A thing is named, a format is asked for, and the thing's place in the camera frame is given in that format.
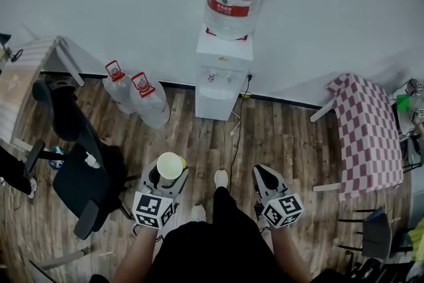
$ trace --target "checkered tablecloth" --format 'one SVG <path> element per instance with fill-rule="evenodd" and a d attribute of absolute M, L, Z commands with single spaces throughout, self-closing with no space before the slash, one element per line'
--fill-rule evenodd
<path fill-rule="evenodd" d="M 353 74 L 327 87 L 335 96 L 342 150 L 340 200 L 403 181 L 398 131 L 384 89 Z"/>

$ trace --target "white wall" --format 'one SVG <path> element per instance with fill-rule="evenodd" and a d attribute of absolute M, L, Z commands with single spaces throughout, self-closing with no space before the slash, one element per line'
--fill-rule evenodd
<path fill-rule="evenodd" d="M 152 78 L 193 83 L 204 2 L 0 0 L 0 32 L 13 34 L 11 45 L 28 31 L 67 35 L 87 52 L 76 56 L 85 73 L 102 74 L 117 58 Z M 399 74 L 424 72 L 423 37 L 424 0 L 264 0 L 251 90 L 322 104 L 323 86 L 348 71 L 390 89 Z"/>

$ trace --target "white table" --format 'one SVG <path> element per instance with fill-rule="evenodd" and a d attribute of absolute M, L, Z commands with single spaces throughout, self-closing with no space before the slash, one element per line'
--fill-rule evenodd
<path fill-rule="evenodd" d="M 71 61 L 66 41 L 61 36 L 33 40 L 14 47 L 13 51 L 20 49 L 23 49 L 21 57 L 14 63 L 9 60 L 0 75 L 0 138 L 11 146 L 30 151 L 31 145 L 17 138 L 16 133 L 32 92 L 32 84 L 53 51 L 80 86 L 84 86 L 84 81 Z"/>

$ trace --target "wooden table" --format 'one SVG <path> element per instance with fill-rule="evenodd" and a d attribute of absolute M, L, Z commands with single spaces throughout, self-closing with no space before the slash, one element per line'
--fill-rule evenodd
<path fill-rule="evenodd" d="M 354 74 L 340 75 L 327 89 L 335 96 L 332 103 L 339 123 L 342 182 L 314 187 L 313 191 L 338 188 L 343 201 L 402 183 L 398 130 L 386 91 Z M 311 121 L 322 116 L 320 111 Z"/>
<path fill-rule="evenodd" d="M 32 91 L 32 84 L 47 59 L 56 51 L 57 56 L 80 86 L 84 81 L 70 60 L 66 42 L 61 36 L 33 40 L 14 51 L 23 49 L 21 57 L 14 63 L 7 61 L 0 75 L 0 138 L 11 146 L 31 150 L 31 145 L 17 138 L 16 133 L 23 109 Z"/>

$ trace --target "baseboard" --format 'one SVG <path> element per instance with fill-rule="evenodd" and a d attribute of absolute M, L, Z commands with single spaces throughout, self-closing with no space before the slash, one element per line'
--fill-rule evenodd
<path fill-rule="evenodd" d="M 72 77 L 69 72 L 51 72 L 51 71 L 41 71 L 40 74 L 46 76 L 62 76 L 62 77 Z M 106 78 L 106 75 L 103 74 L 79 74 L 83 78 L 92 78 L 92 79 L 103 79 Z"/>
<path fill-rule="evenodd" d="M 255 95 L 253 93 L 250 94 L 250 98 L 258 99 L 258 100 L 264 100 L 264 101 L 273 101 L 274 103 L 282 103 L 282 104 L 288 104 L 288 105 L 292 105 L 292 106 L 303 107 L 304 109 L 319 110 L 319 109 L 323 108 L 322 106 L 318 106 L 318 105 L 300 103 L 299 101 L 292 101 L 292 100 L 281 99 L 281 98 L 267 97 L 265 95 Z"/>
<path fill-rule="evenodd" d="M 45 74 L 47 76 L 71 76 L 71 74 L 69 72 L 42 71 L 40 74 Z M 103 79 L 103 78 L 107 77 L 107 76 L 101 75 L 101 74 L 80 74 L 80 76 L 83 77 L 83 78 L 93 78 L 93 79 Z M 163 81 L 160 81 L 160 83 L 164 87 L 195 90 L 194 85 L 174 83 L 174 82 L 163 82 Z M 322 108 L 322 106 L 318 106 L 318 105 L 301 103 L 301 102 L 298 102 L 298 101 L 286 100 L 286 99 L 275 98 L 275 97 L 268 97 L 268 96 L 265 96 L 265 95 L 255 95 L 254 93 L 250 93 L 250 98 L 257 99 L 257 100 L 264 100 L 264 101 L 273 101 L 274 103 L 283 103 L 283 104 L 303 107 L 305 109 L 319 110 L 319 109 Z"/>

